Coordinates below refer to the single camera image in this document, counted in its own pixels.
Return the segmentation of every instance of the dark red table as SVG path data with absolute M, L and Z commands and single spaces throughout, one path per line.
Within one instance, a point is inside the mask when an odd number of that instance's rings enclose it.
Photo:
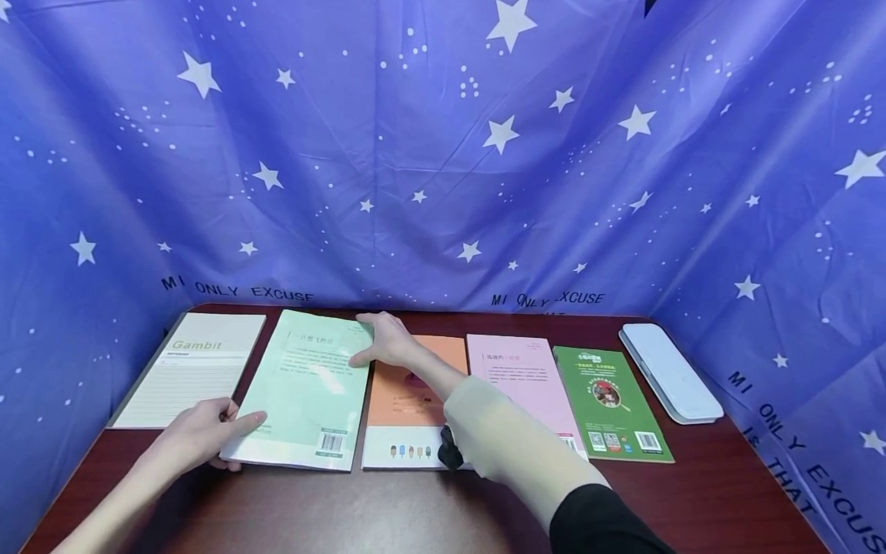
M 265 314 L 235 399 L 242 401 L 280 308 L 205 305 L 193 311 Z M 353 311 L 312 310 L 353 317 Z M 625 352 L 639 317 L 398 313 L 413 333 L 544 337 L 552 346 Z M 594 461 L 628 505 L 678 552 L 816 554 L 827 550 L 727 418 L 677 425 L 631 362 L 676 464 Z M 365 426 L 366 410 L 363 413 Z M 49 552 L 116 485 L 159 432 L 105 430 L 22 550 Z M 134 552 L 233 554 L 549 552 L 548 539 L 506 488 L 473 472 L 364 472 L 362 435 L 350 474 L 248 466 L 199 468 L 179 480 L 131 541 Z

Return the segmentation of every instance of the green book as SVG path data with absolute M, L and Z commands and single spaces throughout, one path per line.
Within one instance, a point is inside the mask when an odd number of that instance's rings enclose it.
M 369 328 L 356 321 L 284 310 L 240 406 L 268 419 L 221 457 L 350 472 L 369 365 L 348 360 L 371 345 Z
M 624 355 L 554 347 L 554 356 L 589 457 L 673 463 Z

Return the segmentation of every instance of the forearm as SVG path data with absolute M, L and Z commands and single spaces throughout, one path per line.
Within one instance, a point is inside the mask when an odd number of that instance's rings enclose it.
M 467 378 L 425 347 L 418 346 L 407 359 L 406 369 L 415 373 L 443 402 Z
M 593 465 L 485 381 L 464 380 L 444 411 L 465 462 L 513 490 L 546 532 L 572 490 L 589 483 L 609 486 Z
M 116 552 L 139 516 L 174 478 L 150 464 L 136 464 L 98 507 L 53 551 L 54 554 Z

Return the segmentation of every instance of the blue backdrop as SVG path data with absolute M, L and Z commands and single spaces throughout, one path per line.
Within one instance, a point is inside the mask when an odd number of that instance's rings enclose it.
M 886 3 L 0 0 L 0 544 L 201 302 L 633 313 L 886 552 Z

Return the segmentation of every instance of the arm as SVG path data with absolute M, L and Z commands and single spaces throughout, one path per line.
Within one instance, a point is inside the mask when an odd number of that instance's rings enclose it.
M 405 367 L 442 400 L 458 449 L 474 470 L 507 485 L 549 531 L 557 507 L 582 485 L 609 483 L 537 419 L 485 381 L 466 377 L 422 347 L 400 319 L 385 312 L 360 314 L 372 324 L 372 347 L 353 365 L 381 360 Z
M 186 472 L 207 461 L 219 469 L 239 471 L 239 463 L 220 460 L 218 452 L 230 439 L 254 431 L 265 418 L 264 412 L 237 418 L 237 405 L 228 398 L 204 400 L 185 410 L 53 552 L 116 552 L 144 510 Z

